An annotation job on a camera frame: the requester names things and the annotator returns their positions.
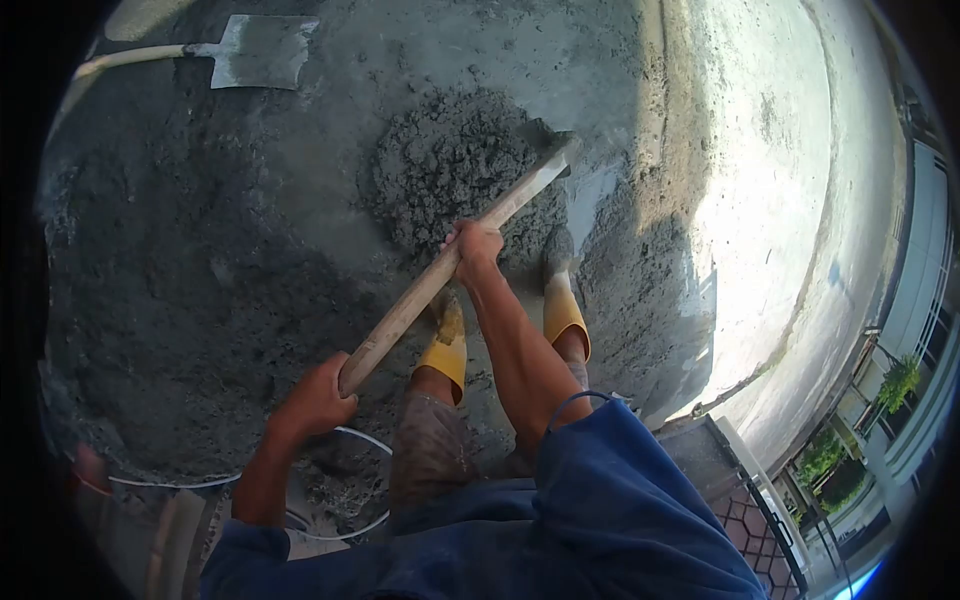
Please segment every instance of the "blue shirt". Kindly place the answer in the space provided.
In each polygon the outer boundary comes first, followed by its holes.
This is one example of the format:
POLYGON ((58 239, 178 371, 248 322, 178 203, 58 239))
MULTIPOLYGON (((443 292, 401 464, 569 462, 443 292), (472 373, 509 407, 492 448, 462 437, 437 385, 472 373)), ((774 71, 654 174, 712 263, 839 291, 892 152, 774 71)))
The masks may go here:
POLYGON ((229 521, 203 598, 763 598, 700 494, 619 400, 548 432, 534 479, 391 516, 396 534, 287 562, 282 529, 229 521))

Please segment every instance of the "forearm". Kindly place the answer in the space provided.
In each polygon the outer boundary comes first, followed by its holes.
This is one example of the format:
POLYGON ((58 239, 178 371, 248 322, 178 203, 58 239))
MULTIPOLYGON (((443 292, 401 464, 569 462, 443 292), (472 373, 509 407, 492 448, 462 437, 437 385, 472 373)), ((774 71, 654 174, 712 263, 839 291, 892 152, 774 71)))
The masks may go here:
POLYGON ((302 442, 303 436, 286 430, 283 423, 267 421, 260 446, 233 492, 233 518, 262 527, 283 526, 287 478, 302 442))
MULTIPOLYGON (((533 451, 563 402, 581 392, 563 358, 530 323, 519 300, 492 261, 469 265, 463 278, 493 365, 493 379, 517 439, 533 451)), ((590 414, 579 398, 564 409, 558 424, 590 414)))

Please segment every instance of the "leg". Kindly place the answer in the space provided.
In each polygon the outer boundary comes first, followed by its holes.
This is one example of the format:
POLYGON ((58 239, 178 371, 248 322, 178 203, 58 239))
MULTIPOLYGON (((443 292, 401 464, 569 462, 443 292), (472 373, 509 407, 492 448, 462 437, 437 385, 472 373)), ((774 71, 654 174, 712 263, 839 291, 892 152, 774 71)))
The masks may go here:
MULTIPOLYGON (((543 335, 570 368, 584 390, 589 388, 587 359, 589 337, 570 287, 570 259, 573 240, 566 229, 551 233, 543 257, 543 335)), ((533 477, 534 463, 515 448, 496 472, 497 479, 533 477)))
POLYGON ((440 326, 410 377, 394 434, 391 511, 418 506, 480 477, 469 458, 467 427, 455 408, 467 366, 463 312, 449 291, 438 299, 434 309, 440 326))

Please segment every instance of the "mud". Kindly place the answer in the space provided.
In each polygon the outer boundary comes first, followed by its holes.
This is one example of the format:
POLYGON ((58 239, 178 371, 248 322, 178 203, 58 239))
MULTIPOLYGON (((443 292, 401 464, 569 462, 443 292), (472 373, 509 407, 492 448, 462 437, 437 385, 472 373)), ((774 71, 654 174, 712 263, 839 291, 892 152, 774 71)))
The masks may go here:
MULTIPOLYGON (((516 131, 526 121, 511 99, 485 89, 440 94, 393 119, 377 148, 370 209, 418 265, 436 256, 439 233, 482 214, 534 165, 537 153, 516 131)), ((566 223, 558 189, 544 190, 502 229, 501 266, 536 268, 545 236, 566 223)))

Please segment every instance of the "building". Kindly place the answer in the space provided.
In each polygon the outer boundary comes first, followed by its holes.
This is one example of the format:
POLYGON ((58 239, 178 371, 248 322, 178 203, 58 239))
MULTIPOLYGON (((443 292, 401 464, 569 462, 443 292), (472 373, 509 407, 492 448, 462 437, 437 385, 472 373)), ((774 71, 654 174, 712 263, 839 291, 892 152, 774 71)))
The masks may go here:
MULTIPOLYGON (((828 516, 800 527, 811 564, 810 597, 832 597, 881 560, 930 484, 938 438, 948 420, 960 365, 960 265, 948 209, 943 158, 914 142, 914 195, 900 280, 882 329, 865 347, 852 380, 823 426, 865 469, 863 484, 828 516), (891 414, 876 402, 892 360, 919 359, 920 382, 891 414), (846 570, 840 562, 845 563, 846 570)), ((813 498, 788 468, 775 481, 795 505, 813 498)))

